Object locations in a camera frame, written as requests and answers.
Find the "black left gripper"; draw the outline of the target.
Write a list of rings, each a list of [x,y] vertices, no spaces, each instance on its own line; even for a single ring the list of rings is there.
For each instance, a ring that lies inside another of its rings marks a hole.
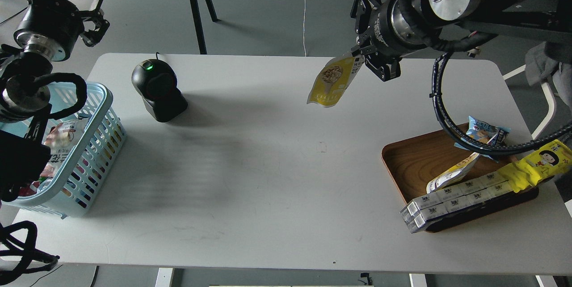
[[[79,11],[68,0],[30,0],[26,14],[13,34],[14,40],[24,47],[33,36],[49,39],[57,44],[53,61],[70,58],[80,37],[87,47],[96,46],[104,37],[110,23],[104,18],[104,0],[94,0],[88,10]],[[84,29],[91,22],[94,29]]]

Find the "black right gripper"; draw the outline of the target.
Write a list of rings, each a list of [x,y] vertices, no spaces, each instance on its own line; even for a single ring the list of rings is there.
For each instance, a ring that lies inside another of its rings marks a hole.
[[[402,74],[403,47],[391,22],[396,1],[359,0],[356,10],[359,53],[364,55],[366,67],[384,82]]]

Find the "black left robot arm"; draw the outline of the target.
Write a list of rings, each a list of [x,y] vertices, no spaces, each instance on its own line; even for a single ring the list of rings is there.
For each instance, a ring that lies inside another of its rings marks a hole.
[[[88,47],[98,44],[109,28],[94,0],[89,10],[78,10],[69,0],[29,0],[26,14],[14,33],[17,47],[1,45],[1,122],[31,120],[23,137],[1,132],[1,201],[12,202],[20,189],[39,178],[50,156],[42,143],[47,122],[77,113],[88,98],[86,81],[74,73],[52,73],[52,63],[69,59],[80,38]],[[71,83],[76,102],[52,112],[51,83]]]

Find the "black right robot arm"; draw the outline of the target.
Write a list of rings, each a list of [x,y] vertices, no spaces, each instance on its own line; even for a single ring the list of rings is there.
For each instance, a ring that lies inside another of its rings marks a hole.
[[[359,0],[356,45],[366,65],[382,81],[401,74],[408,54],[431,48],[469,51],[496,36],[541,40],[545,54],[571,63],[571,0],[552,12],[510,12],[521,0]]]

